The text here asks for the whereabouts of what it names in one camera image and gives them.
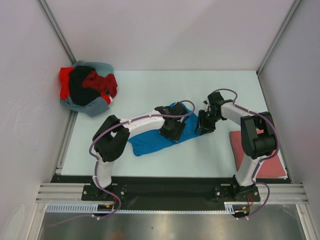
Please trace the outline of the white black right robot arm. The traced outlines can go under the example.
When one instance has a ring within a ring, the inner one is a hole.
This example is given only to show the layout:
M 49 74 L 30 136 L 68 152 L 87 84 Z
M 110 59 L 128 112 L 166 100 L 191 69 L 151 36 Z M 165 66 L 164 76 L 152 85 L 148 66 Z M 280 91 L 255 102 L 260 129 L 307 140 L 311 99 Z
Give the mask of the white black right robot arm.
M 196 133 L 205 135 L 214 132 L 220 120 L 231 120 L 240 126 L 244 157 L 232 177 L 229 192 L 235 200 L 242 201 L 256 185 L 256 177 L 264 161 L 279 151 L 280 143 L 272 115 L 268 111 L 257 113 L 246 109 L 235 99 L 225 100 L 219 89 L 210 93 L 204 104 L 205 109 L 198 112 Z

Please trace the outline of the blue t-shirt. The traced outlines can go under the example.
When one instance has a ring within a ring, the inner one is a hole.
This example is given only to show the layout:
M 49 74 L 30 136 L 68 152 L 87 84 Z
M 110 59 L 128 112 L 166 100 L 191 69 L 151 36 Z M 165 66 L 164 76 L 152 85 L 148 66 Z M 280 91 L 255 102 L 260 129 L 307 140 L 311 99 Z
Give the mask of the blue t-shirt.
M 183 121 L 186 123 L 186 126 L 179 141 L 162 136 L 159 129 L 146 131 L 131 137 L 128 142 L 132 145 L 134 155 L 139 157 L 154 153 L 164 148 L 168 148 L 200 136 L 200 133 L 195 133 L 198 116 L 194 112 L 188 117 L 184 118 Z

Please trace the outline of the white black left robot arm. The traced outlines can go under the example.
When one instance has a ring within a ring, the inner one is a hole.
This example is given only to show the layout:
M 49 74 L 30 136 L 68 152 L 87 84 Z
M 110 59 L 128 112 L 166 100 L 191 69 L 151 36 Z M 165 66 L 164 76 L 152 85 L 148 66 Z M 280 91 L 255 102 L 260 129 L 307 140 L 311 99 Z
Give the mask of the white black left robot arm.
M 114 163 L 123 154 L 128 140 L 157 130 L 167 139 L 179 141 L 186 127 L 186 119 L 192 114 L 181 102 L 170 106 L 158 106 L 151 112 L 133 118 L 107 117 L 92 138 L 89 154 L 96 158 L 92 182 L 93 194 L 100 200 L 110 196 Z

